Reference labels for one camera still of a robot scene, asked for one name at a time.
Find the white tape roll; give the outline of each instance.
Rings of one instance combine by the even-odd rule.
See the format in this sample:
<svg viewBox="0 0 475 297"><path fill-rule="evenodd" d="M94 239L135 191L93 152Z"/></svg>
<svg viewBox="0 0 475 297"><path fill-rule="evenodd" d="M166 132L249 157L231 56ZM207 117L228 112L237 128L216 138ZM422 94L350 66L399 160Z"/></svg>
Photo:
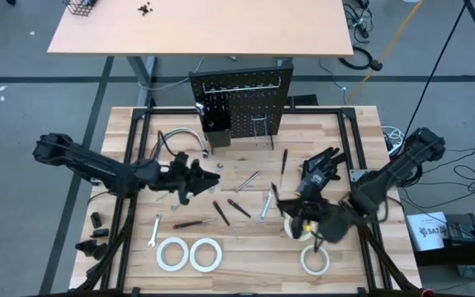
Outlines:
<svg viewBox="0 0 475 297"><path fill-rule="evenodd" d="M197 263L197 259L195 259L195 254L197 253L197 249L202 246L203 244L209 244L215 249L215 261L212 263L210 266L201 266ZM211 238L202 238L199 239L194 243L193 246L191 246L191 251L190 251L190 263L191 265L199 272L211 272L215 270L221 264L221 259L223 258L223 251L221 250L221 247L219 244L211 239Z"/></svg>
<svg viewBox="0 0 475 297"><path fill-rule="evenodd" d="M313 249L314 246L310 245L303 249L302 253L300 254L300 262L302 263L302 268L310 274L311 276L321 276L322 274L326 273L327 269L329 269L329 254L327 254L326 250L323 247L319 247L318 251L322 253L324 266L320 271L312 271L305 265L305 253L308 252L310 249Z"/></svg>
<svg viewBox="0 0 475 297"><path fill-rule="evenodd" d="M288 214L284 213L284 229L285 229L285 234L289 236L290 238L293 238L293 232L290 230L290 222L292 221L293 218L291 218ZM310 232L302 233L302 236L300 238L295 239L298 241L306 241L309 240L313 235Z"/></svg>
<svg viewBox="0 0 475 297"><path fill-rule="evenodd" d="M173 243L177 243L182 248L182 259L176 265L168 265L164 261L164 251L166 248ZM159 244L157 249L157 263L164 271L178 271L188 262L188 245L186 242L180 238L167 238L161 244Z"/></svg>

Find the gray floor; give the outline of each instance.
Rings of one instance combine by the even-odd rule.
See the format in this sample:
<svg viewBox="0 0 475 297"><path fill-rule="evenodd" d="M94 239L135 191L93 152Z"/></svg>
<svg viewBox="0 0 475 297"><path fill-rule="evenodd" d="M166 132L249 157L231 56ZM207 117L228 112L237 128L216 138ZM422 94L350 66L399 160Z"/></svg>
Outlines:
<svg viewBox="0 0 475 297"><path fill-rule="evenodd" d="M423 82L396 82L404 76L427 76L437 59L462 2L426 1L385 60L383 71L375 75L381 82L368 82L353 101L357 105L377 105L383 125L406 129L424 87ZM399 0L372 2L374 30L371 43L364 45L379 57L393 38L412 4ZM50 55L45 51L63 12L58 1L18 0L15 7L0 0L0 296L37 294L45 272L54 235L67 197L71 173L33 161L31 152L41 134L63 132L81 141L96 96L98 83L43 83L41 77L100 77L106 57ZM200 57L161 57L156 74L159 81L184 77ZM339 83L352 91L357 79L366 72L350 70L336 59L323 59ZM208 57L201 70L250 68L273 65L269 58L239 57L232 62L223 57ZM294 74L320 76L327 73L316 59L294 60ZM117 57L111 76L132 76L125 59ZM475 76L475 24L468 11L449 44L436 75L447 79ZM16 83L12 78L29 77ZM112 106L132 106L139 90L135 83L110 82L101 105L91 148L99 150ZM331 82L293 82L290 95L317 94L321 105L339 105L341 92ZM161 106L190 105L190 85L184 84L155 94ZM443 135L450 149L475 148L475 82L434 82L414 120L414 127L427 126ZM451 160L459 153L447 153ZM463 160L475 169L475 156ZM452 172L452 166L427 174L424 182L466 182ZM464 195L461 186L414 186L410 197L422 205L431 205ZM54 291L68 288L75 250L85 214L90 186L82 184L69 228ZM475 195L436 207L449 214L473 212ZM406 212L419 211L407 205ZM434 290L466 282L448 267L421 269L425 287ZM475 295L475 283L448 293Z"/></svg>

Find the table leg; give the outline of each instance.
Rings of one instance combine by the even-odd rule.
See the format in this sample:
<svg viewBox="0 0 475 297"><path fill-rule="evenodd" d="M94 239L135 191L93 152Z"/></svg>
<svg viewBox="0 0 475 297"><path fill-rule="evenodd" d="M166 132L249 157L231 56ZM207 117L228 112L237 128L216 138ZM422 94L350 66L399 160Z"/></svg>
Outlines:
<svg viewBox="0 0 475 297"><path fill-rule="evenodd" d="M148 57L146 63L144 63L140 56L128 56L126 58L135 72L135 76L139 80L140 85L143 87L150 87L157 57ZM151 91L143 87L140 88L137 106L146 106L149 103L149 100L151 100Z"/></svg>
<svg viewBox="0 0 475 297"><path fill-rule="evenodd" d="M281 67L287 63L293 63L293 57L287 58L275 58L276 59L276 66Z"/></svg>

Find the pegboard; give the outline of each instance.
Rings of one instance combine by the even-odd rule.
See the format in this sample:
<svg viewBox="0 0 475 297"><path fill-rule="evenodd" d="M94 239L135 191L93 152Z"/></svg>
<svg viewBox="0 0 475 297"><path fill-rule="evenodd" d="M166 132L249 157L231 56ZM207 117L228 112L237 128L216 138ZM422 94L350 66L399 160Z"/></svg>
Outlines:
<svg viewBox="0 0 475 297"><path fill-rule="evenodd" d="M293 65L213 73L190 73L195 101L206 113L230 111L231 137L256 137L278 134ZM266 116L263 121L252 118Z"/></svg>

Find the black-handled screwdriver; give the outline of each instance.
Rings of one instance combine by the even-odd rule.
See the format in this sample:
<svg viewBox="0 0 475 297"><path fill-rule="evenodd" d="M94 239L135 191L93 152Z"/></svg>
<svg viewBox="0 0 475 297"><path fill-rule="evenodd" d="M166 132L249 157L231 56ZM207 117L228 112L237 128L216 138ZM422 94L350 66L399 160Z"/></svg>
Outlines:
<svg viewBox="0 0 475 297"><path fill-rule="evenodd" d="M244 215L246 215L249 219L252 220L252 222L258 224L261 226L260 223L256 222L243 208L241 208L241 206L238 205L238 203L234 202L232 199L227 199L227 202L233 206L236 210L239 210L241 211Z"/></svg>
<svg viewBox="0 0 475 297"><path fill-rule="evenodd" d="M281 181L283 180L284 177L284 172L285 172L285 164L287 163L287 155L289 154L289 150L285 149L284 150L284 159L281 163L281 174L280 174L280 183L278 183L278 187L280 188L281 191Z"/></svg>
<svg viewBox="0 0 475 297"><path fill-rule="evenodd" d="M188 223L181 223L181 224L174 224L174 225L173 225L173 228L174 228L174 229L181 229L181 228L190 227L190 226L197 225L197 224L208 223L208 222L211 222L211 221L215 221L216 219L218 219L218 218L214 218L214 219L203 219L203 220L201 220L201 221L188 222Z"/></svg>
<svg viewBox="0 0 475 297"><path fill-rule="evenodd" d="M234 231L234 228L232 228L232 226L231 226L230 223L228 222L227 217L224 216L223 211L222 211L221 208L219 207L219 204L218 204L216 201L213 201L212 204L214 204L215 209L219 212L219 214L221 215L221 218L223 218L223 221L227 224L227 226L228 226L228 228L230 229L230 231L232 231L232 234L234 234L234 237L235 237L236 239L238 239L238 236L236 235L236 232Z"/></svg>

